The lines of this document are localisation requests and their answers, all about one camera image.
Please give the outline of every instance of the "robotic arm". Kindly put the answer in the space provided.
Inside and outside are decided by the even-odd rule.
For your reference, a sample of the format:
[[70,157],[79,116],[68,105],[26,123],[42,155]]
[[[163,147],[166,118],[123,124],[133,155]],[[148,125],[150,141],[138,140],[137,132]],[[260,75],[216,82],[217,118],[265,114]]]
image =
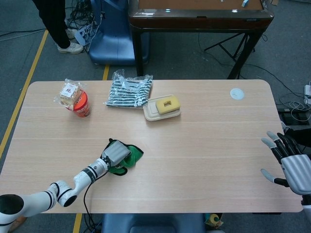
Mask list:
[[289,187],[294,193],[302,196],[301,204],[311,222],[311,159],[302,154],[297,143],[288,135],[271,131],[267,132],[272,139],[262,138],[281,165],[286,179],[275,178],[267,170],[261,169],[262,174],[272,183]]
[[58,202],[70,206],[83,189],[98,180],[110,167],[117,166],[131,154],[120,141],[106,148],[99,159],[84,168],[74,178],[72,189],[65,181],[57,181],[43,192],[31,195],[6,194],[0,196],[0,233],[7,233],[12,223],[20,216],[30,217],[53,208]]

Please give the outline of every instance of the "striped cloth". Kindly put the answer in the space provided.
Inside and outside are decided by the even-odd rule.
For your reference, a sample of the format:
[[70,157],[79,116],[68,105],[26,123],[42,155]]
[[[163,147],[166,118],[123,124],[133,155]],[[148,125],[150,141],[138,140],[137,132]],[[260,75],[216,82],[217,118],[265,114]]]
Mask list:
[[143,80],[125,79],[121,75],[112,81],[108,106],[142,107],[148,102],[152,85],[152,75],[145,75]]

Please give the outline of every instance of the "round sticker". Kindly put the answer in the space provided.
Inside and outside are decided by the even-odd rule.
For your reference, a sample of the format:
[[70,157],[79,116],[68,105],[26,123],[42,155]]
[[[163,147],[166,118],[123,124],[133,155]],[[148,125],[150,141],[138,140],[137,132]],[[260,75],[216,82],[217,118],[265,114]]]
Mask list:
[[233,88],[230,91],[230,96],[235,100],[242,100],[244,98],[244,92],[239,88]]

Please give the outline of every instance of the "yellow sponge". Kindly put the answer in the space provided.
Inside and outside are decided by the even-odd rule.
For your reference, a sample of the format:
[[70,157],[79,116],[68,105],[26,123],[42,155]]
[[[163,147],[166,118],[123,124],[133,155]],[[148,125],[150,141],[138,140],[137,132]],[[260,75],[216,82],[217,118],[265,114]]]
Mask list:
[[180,103],[176,96],[169,96],[169,97],[157,100],[155,105],[160,115],[170,113],[172,111],[180,109]]

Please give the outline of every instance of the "gray carpet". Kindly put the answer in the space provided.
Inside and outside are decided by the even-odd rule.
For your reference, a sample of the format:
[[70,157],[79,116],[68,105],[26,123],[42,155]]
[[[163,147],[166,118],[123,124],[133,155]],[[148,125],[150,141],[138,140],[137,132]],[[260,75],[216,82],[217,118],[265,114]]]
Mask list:
[[[248,59],[254,64],[275,74],[294,92],[303,92],[303,87],[311,80],[311,4],[295,1],[280,1],[274,7],[275,19],[265,33],[268,41],[262,39],[256,52]],[[37,9],[31,0],[2,0],[0,2],[0,34],[6,31],[31,30],[43,28]],[[0,42],[0,139],[3,137],[21,89],[35,57],[43,32],[26,37]],[[198,43],[198,33],[153,33],[151,58],[145,66],[146,73],[155,79],[225,79],[230,72],[232,60],[219,47],[203,53]],[[229,34],[201,33],[200,45],[208,47]],[[230,51],[238,45],[238,38],[225,43]],[[125,68],[128,76],[135,76],[134,67],[110,67],[109,78],[113,71]],[[32,82],[63,80],[101,80],[103,66],[92,64],[87,54],[60,54],[51,37],[45,43],[37,64]],[[266,71],[254,66],[244,66],[242,75],[247,79],[264,79],[272,89],[276,102],[289,91]],[[287,96],[284,100],[297,100]],[[7,148],[0,160],[2,168]],[[68,233],[72,231],[75,215],[41,214],[29,218],[18,229],[23,232]],[[225,214],[223,230],[227,233],[309,233],[311,224],[304,213],[284,213],[281,215]],[[80,232],[85,229],[82,223]]]

